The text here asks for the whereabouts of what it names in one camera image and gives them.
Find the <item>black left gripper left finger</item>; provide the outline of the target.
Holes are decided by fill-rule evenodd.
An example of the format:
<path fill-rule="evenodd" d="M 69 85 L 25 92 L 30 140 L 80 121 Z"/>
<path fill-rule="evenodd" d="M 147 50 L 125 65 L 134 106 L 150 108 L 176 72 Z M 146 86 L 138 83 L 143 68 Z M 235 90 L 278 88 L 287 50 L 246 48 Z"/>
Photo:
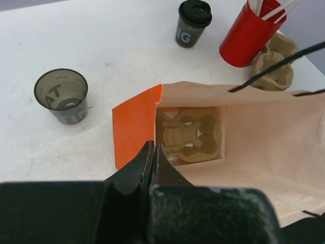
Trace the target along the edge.
<path fill-rule="evenodd" d="M 105 180 L 117 192 L 130 194 L 141 187 L 151 176 L 154 158 L 154 142 L 147 141 L 138 154 L 125 166 Z"/>

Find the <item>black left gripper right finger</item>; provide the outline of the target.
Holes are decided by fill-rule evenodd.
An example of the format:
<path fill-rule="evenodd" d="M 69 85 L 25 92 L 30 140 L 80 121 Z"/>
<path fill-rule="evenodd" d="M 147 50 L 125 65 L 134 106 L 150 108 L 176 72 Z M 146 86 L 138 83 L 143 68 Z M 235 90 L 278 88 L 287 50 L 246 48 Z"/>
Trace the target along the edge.
<path fill-rule="evenodd" d="M 149 188 L 194 187 L 167 159 L 162 145 L 150 147 Z"/>

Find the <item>dark coffee cup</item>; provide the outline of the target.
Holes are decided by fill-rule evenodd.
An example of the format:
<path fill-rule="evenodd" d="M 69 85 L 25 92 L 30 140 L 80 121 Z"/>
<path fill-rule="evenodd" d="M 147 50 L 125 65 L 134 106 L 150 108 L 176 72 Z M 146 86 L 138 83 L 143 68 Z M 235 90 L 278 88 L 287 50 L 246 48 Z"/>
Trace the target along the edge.
<path fill-rule="evenodd" d="M 43 74 L 35 83 L 37 102 L 61 123 L 73 125 L 87 115 L 88 83 L 83 75 L 71 69 L 55 69 Z"/>
<path fill-rule="evenodd" d="M 175 40 L 184 48 L 192 48 L 201 37 L 204 28 L 197 28 L 186 24 L 181 18 L 178 19 Z"/>

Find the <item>orange paper bag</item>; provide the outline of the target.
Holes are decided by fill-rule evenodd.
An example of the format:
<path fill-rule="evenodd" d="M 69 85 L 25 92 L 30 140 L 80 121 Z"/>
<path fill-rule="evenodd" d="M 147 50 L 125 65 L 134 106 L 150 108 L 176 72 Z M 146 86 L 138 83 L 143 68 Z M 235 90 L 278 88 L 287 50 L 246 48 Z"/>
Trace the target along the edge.
<path fill-rule="evenodd" d="M 324 90 L 266 91 L 242 85 L 177 82 L 154 86 L 112 110 L 115 165 L 122 168 L 155 140 L 156 113 L 215 107 L 219 155 L 187 163 L 168 157 L 196 186 L 251 187 L 272 201 L 281 226 L 324 213 Z"/>

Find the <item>black cup lid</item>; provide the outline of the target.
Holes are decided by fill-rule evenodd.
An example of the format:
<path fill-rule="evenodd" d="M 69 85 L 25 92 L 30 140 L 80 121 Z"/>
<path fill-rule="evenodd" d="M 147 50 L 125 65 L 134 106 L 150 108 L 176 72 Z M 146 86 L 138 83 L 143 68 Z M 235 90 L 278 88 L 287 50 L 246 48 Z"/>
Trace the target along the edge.
<path fill-rule="evenodd" d="M 181 20 L 192 27 L 205 28 L 212 21 L 211 7 L 204 1 L 184 1 L 178 13 Z"/>

